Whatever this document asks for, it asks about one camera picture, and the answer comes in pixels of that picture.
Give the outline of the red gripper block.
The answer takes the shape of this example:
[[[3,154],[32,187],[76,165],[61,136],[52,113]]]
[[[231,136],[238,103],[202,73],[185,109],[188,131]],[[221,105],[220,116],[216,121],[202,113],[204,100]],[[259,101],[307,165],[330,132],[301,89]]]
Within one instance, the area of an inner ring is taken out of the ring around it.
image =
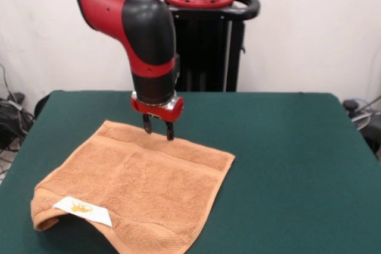
[[[163,105],[148,105],[139,101],[136,92],[132,92],[131,104],[135,111],[143,114],[143,127],[147,134],[152,133],[151,115],[165,121],[167,140],[174,140],[173,123],[176,122],[182,114],[184,108],[184,99],[182,97],[177,96],[175,93],[170,101]]]

